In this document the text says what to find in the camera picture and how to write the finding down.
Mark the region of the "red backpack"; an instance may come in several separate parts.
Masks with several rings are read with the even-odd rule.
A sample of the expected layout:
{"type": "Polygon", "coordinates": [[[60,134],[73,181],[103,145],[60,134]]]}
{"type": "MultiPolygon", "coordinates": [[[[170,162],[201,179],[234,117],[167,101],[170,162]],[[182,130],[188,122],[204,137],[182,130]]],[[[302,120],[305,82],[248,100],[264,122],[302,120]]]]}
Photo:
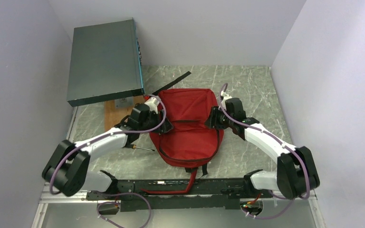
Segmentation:
{"type": "Polygon", "coordinates": [[[165,134],[149,134],[162,159],[173,167],[185,168],[191,175],[190,180],[184,190],[144,190],[147,194],[188,194],[198,168],[207,175],[207,164],[217,154],[223,140],[223,130],[210,129],[204,124],[211,108],[218,104],[214,92],[205,88],[172,88],[190,74],[188,71],[155,91],[165,105],[166,117],[173,129],[165,134]]]}

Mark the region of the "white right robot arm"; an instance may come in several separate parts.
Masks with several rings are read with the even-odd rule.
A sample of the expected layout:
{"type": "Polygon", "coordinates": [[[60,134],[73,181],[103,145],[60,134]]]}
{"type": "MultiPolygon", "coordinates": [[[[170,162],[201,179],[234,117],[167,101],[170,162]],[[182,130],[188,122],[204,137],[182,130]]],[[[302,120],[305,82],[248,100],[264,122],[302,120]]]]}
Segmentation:
{"type": "Polygon", "coordinates": [[[296,147],[267,130],[257,119],[247,117],[239,98],[220,95],[220,105],[211,109],[206,126],[230,128],[241,139],[257,146],[277,165],[276,171],[256,170],[243,178],[243,192],[255,197],[260,191],[278,191],[286,199],[307,199],[320,185],[311,150],[296,147]]]}

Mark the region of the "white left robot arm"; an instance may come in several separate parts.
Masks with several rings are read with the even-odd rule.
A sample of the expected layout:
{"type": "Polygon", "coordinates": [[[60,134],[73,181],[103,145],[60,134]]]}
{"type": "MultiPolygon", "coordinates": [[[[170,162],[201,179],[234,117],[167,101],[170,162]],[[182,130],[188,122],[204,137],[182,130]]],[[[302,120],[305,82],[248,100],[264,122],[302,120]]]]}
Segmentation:
{"type": "Polygon", "coordinates": [[[117,195],[116,178],[106,171],[92,172],[90,163],[131,145],[143,133],[159,130],[167,111],[148,104],[136,105],[131,113],[110,130],[80,142],[61,141],[42,172],[52,195],[73,196],[81,190],[98,191],[105,199],[117,195]]]}

